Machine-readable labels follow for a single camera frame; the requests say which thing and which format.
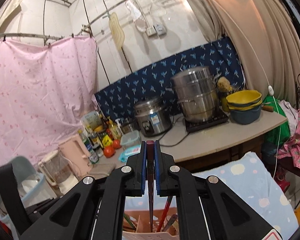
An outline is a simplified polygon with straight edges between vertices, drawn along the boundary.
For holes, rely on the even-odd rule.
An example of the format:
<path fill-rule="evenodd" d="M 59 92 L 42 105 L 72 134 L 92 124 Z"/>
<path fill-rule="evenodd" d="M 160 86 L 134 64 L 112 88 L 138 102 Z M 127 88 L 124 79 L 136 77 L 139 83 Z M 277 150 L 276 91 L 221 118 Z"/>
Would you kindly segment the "green chopstick gold band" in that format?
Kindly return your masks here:
<path fill-rule="evenodd" d="M 136 226 L 133 224 L 130 217 L 125 213 L 123 214 L 123 217 L 128 222 L 128 224 L 131 226 L 131 228 L 136 231 Z"/>

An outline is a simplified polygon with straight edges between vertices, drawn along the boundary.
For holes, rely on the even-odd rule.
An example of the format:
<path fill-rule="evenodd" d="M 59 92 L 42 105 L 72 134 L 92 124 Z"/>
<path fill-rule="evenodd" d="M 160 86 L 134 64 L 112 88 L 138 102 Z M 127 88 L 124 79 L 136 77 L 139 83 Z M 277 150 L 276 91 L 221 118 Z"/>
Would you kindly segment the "red tomato right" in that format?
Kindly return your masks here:
<path fill-rule="evenodd" d="M 116 150 L 120 149 L 121 148 L 120 140 L 119 139 L 113 140 L 112 147 Z"/>

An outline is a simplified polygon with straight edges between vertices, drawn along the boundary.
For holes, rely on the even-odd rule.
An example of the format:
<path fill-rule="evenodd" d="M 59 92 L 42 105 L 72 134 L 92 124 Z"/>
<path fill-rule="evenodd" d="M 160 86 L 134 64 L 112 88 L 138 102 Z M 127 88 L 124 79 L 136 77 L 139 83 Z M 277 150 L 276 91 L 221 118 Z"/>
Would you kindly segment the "stainless steel steamer pot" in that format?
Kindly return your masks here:
<path fill-rule="evenodd" d="M 183 70 L 172 76 L 171 81 L 187 121 L 210 120 L 219 109 L 216 77 L 208 66 Z"/>

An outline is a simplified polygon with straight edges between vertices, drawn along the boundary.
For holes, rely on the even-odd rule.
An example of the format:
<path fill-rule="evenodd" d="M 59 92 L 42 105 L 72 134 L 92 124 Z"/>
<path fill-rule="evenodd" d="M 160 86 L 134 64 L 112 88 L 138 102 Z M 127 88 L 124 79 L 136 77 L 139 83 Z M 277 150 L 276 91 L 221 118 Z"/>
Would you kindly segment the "pink floral curtain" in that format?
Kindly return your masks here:
<path fill-rule="evenodd" d="M 47 47 L 0 41 L 0 166 L 37 164 L 95 108 L 97 44 L 69 37 Z"/>

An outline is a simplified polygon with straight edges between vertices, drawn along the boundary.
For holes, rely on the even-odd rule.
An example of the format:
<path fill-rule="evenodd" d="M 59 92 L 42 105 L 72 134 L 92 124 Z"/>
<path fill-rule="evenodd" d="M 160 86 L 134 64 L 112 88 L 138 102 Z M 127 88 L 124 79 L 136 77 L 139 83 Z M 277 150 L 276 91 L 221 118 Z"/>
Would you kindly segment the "clear food container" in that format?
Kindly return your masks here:
<path fill-rule="evenodd" d="M 141 138 L 138 130 L 126 133 L 121 137 L 120 145 L 123 150 L 141 144 Z"/>

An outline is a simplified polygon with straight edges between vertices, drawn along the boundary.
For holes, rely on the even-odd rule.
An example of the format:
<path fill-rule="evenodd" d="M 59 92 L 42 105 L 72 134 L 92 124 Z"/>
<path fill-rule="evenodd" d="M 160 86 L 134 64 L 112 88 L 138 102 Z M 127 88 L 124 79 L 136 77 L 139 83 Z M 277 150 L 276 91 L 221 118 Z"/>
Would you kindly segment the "yellow label sauce bottle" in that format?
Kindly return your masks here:
<path fill-rule="evenodd" d="M 106 131 L 102 131 L 100 133 L 100 138 L 104 148 L 111 146 L 113 144 L 113 140 L 111 139 L 111 137 L 108 135 Z"/>

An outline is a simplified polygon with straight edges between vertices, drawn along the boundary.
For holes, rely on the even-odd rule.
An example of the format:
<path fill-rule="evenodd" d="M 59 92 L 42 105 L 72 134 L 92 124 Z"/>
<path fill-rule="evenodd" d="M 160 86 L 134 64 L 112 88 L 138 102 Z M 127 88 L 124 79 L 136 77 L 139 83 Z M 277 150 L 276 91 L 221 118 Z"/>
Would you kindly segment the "red patterned chopstick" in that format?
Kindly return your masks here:
<path fill-rule="evenodd" d="M 164 220 L 167 216 L 167 213 L 168 213 L 168 210 L 170 208 L 170 205 L 171 205 L 171 202 L 172 202 L 172 199 L 173 199 L 173 196 L 168 196 L 167 200 L 166 200 L 166 204 L 165 204 L 165 207 L 164 207 L 164 210 L 162 212 L 162 215 L 161 215 L 161 218 L 160 218 L 160 222 L 159 222 L 159 225 L 157 227 L 157 232 L 160 232 L 161 231 L 161 228 L 164 224 Z"/>

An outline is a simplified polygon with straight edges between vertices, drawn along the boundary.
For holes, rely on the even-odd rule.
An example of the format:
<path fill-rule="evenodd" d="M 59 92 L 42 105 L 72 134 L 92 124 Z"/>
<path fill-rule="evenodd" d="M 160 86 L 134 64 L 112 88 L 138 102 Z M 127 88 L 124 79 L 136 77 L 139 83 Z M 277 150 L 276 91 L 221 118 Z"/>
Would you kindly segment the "silver rice cooker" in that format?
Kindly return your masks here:
<path fill-rule="evenodd" d="M 168 107 L 162 97 L 137 102 L 134 110 L 141 133 L 146 137 L 160 135 L 172 127 Z"/>

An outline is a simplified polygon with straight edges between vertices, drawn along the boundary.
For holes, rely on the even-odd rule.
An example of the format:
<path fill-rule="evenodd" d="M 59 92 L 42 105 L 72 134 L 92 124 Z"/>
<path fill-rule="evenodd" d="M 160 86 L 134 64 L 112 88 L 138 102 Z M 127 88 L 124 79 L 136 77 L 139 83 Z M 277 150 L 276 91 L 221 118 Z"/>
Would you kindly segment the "pink perforated utensil holder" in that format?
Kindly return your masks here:
<path fill-rule="evenodd" d="M 148 210 L 129 210 L 125 211 L 125 214 L 129 217 L 131 222 L 136 227 L 136 230 L 130 226 L 127 220 L 123 219 L 123 232 L 122 239 L 179 239 L 178 220 L 175 221 L 176 226 L 170 226 L 166 231 L 162 231 L 168 220 L 172 215 L 177 214 L 177 208 L 171 207 L 164 219 L 161 227 L 161 231 L 158 232 L 158 226 L 160 224 L 163 209 L 154 210 L 153 212 L 153 231 L 151 231 L 151 221 L 149 218 Z"/>

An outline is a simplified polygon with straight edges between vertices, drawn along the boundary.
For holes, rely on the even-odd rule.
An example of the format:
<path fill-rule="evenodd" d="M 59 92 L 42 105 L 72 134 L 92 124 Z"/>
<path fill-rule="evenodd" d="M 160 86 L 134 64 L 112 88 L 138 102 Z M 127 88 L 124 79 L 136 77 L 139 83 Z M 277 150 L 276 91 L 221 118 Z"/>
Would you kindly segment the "beige curtain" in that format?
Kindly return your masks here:
<path fill-rule="evenodd" d="M 292 105 L 300 74 L 300 38 L 279 0 L 187 0 L 207 41 L 230 37 L 247 88 Z"/>

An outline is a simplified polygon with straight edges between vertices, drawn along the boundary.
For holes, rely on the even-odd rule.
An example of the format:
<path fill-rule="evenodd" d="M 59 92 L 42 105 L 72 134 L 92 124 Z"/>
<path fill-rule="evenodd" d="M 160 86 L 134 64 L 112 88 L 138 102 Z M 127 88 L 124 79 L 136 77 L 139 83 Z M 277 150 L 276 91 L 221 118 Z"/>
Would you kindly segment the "black induction cooktop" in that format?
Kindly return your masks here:
<path fill-rule="evenodd" d="M 211 119 L 207 121 L 190 122 L 185 120 L 185 129 L 187 133 L 199 132 L 207 128 L 224 124 L 228 122 L 228 120 L 229 117 L 222 110 L 219 110 Z"/>

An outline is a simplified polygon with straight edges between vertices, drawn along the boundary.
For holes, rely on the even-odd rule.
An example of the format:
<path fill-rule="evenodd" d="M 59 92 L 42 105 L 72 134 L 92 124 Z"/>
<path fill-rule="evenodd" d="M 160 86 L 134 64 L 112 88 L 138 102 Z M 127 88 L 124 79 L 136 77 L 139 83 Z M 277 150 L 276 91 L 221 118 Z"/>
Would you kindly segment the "wooden counter shelf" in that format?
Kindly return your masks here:
<path fill-rule="evenodd" d="M 276 112 L 261 111 L 260 117 L 248 125 L 229 120 L 186 134 L 183 116 L 175 119 L 174 127 L 160 140 L 161 151 L 172 155 L 181 167 L 194 172 L 237 160 L 249 151 L 260 158 L 264 135 L 287 121 Z"/>

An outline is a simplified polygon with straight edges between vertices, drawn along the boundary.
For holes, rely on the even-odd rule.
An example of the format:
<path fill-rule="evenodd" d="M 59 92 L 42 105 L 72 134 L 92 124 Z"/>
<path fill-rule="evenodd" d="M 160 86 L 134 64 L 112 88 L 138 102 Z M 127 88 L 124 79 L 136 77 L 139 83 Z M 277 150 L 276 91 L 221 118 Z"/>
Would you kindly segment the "stacked yellow blue bowls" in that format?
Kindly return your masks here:
<path fill-rule="evenodd" d="M 262 94 L 257 90 L 241 90 L 226 97 L 231 118 L 238 124 L 248 125 L 261 114 Z"/>

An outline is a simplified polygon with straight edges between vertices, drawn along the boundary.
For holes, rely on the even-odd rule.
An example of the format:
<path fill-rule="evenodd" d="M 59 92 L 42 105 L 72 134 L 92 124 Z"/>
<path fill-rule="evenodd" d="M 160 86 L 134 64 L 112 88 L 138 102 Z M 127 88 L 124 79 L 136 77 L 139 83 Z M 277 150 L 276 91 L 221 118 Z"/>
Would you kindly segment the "red tomato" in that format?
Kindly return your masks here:
<path fill-rule="evenodd" d="M 121 148 L 120 140 L 119 139 L 113 140 L 112 147 L 116 150 L 120 149 Z"/>
<path fill-rule="evenodd" d="M 111 158 L 115 154 L 115 148 L 113 146 L 106 146 L 103 149 L 103 154 L 106 158 Z"/>

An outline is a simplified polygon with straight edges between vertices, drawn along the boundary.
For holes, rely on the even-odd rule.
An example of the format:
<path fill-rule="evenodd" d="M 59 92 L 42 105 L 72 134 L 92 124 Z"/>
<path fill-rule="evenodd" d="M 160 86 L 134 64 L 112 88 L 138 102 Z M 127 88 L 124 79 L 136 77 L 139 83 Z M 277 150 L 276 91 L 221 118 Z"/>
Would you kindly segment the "dark red chopstick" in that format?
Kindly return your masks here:
<path fill-rule="evenodd" d="M 150 232 L 153 232 L 154 141 L 146 141 L 147 181 Z"/>

